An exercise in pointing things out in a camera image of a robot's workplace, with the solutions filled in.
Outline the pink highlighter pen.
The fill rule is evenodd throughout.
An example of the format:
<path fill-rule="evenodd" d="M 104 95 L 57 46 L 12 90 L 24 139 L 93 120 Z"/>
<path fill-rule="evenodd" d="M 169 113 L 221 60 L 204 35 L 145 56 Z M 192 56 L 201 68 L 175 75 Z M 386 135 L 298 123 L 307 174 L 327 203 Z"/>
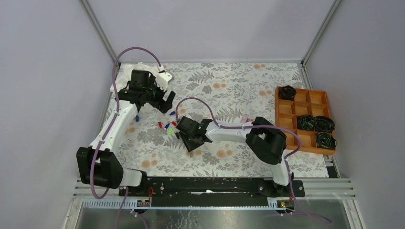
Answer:
<path fill-rule="evenodd" d="M 249 121 L 248 116 L 247 116 L 247 115 L 244 115 L 244 116 L 242 117 L 241 123 L 247 123 L 248 121 Z"/>

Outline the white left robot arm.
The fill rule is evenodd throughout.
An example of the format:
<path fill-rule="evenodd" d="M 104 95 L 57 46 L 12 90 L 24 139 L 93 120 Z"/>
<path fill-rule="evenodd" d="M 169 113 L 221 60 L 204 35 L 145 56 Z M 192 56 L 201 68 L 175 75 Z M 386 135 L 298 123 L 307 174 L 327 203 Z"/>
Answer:
<path fill-rule="evenodd" d="M 116 154 L 126 129 L 142 106 L 150 104 L 163 114 L 172 109 L 175 92 L 171 91 L 166 99 L 164 96 L 173 79 L 165 70 L 158 73 L 132 71 L 130 80 L 117 92 L 118 109 L 92 143 L 80 147 L 76 153 L 82 183 L 111 189 L 129 186 L 136 196 L 146 194 L 148 184 L 142 179 L 142 172 L 124 168 Z"/>

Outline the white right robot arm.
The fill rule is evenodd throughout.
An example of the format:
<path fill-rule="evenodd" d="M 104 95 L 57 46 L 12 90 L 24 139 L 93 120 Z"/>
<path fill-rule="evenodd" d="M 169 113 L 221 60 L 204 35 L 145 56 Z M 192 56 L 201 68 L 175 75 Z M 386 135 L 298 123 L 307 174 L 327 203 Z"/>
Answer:
<path fill-rule="evenodd" d="M 177 123 L 176 136 L 191 152 L 205 143 L 227 141 L 245 143 L 256 157 L 270 165 L 275 193 L 285 197 L 293 185 L 284 161 L 287 136 L 263 117 L 247 123 L 216 123 L 212 119 L 197 122 L 182 117 Z"/>

